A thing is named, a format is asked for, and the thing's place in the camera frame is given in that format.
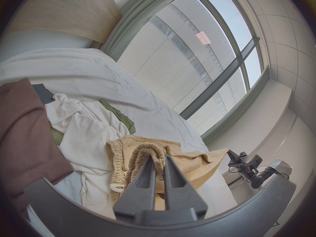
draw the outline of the bed sheet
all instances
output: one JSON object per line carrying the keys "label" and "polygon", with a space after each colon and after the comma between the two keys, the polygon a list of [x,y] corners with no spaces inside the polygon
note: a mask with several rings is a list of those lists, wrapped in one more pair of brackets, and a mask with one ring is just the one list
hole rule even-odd
{"label": "bed sheet", "polygon": [[[98,49],[39,49],[0,63],[0,85],[24,77],[81,102],[105,99],[134,121],[135,135],[180,142],[183,152],[208,152],[193,126]],[[237,205],[218,170],[198,192],[209,217]]]}

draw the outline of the green garment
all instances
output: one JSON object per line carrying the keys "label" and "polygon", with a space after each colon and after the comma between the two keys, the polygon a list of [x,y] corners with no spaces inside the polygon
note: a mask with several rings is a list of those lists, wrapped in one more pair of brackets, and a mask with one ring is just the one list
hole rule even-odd
{"label": "green garment", "polygon": [[64,134],[57,131],[56,129],[54,129],[50,122],[49,122],[49,126],[51,127],[51,132],[53,134],[54,141],[55,141],[56,145],[59,146],[61,143],[61,140],[63,139]]}
{"label": "green garment", "polygon": [[134,122],[131,121],[128,116],[125,116],[124,114],[122,114],[118,109],[115,109],[114,107],[112,107],[107,101],[105,101],[104,99],[99,99],[98,100],[101,105],[104,106],[105,109],[107,109],[110,112],[113,112],[114,115],[118,118],[119,121],[121,121],[124,125],[126,125],[130,135],[134,134],[136,132],[135,129],[135,125]]}

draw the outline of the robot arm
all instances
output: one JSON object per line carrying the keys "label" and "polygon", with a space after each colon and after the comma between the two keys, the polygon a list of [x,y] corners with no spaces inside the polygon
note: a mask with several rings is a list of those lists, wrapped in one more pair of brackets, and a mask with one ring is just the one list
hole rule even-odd
{"label": "robot arm", "polygon": [[262,172],[258,172],[257,168],[262,162],[262,158],[255,155],[250,162],[247,163],[247,154],[241,152],[239,155],[235,154],[233,151],[229,150],[228,155],[230,157],[230,162],[228,167],[235,167],[238,173],[246,180],[251,182],[251,187],[254,189],[259,188],[265,180],[267,180],[274,173],[282,174],[290,177],[292,173],[292,167],[282,160],[275,160],[271,166],[266,168]]}

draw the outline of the sky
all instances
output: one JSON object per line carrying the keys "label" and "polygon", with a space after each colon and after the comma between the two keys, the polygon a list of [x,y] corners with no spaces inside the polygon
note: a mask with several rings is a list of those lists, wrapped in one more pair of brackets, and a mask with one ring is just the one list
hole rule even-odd
{"label": "sky", "polygon": [[[233,33],[240,50],[248,44],[252,36],[243,16],[232,0],[209,0],[222,15]],[[245,61],[245,66],[252,87],[261,75],[257,50],[254,49]]]}

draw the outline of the wooden board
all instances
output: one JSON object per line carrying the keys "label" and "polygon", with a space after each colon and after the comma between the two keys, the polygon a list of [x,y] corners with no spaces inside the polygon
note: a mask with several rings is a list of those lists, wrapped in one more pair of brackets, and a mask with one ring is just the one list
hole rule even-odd
{"label": "wooden board", "polygon": [[121,17],[114,0],[28,0],[14,18],[8,34],[45,29],[104,43]]}

